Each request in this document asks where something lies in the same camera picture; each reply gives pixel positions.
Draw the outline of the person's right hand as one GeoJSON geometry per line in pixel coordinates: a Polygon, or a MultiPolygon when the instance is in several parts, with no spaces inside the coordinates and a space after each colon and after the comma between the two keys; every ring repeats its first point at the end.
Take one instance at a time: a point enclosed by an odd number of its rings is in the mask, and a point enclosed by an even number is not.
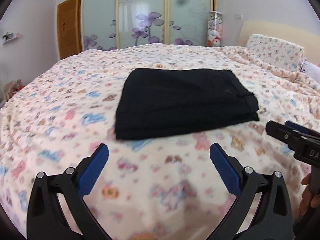
{"type": "Polygon", "coordinates": [[[314,195],[310,191],[311,173],[309,173],[303,180],[301,184],[306,186],[302,193],[302,200],[299,205],[298,215],[303,216],[306,214],[307,210],[312,208],[318,208],[320,205],[320,195],[314,195]]]}

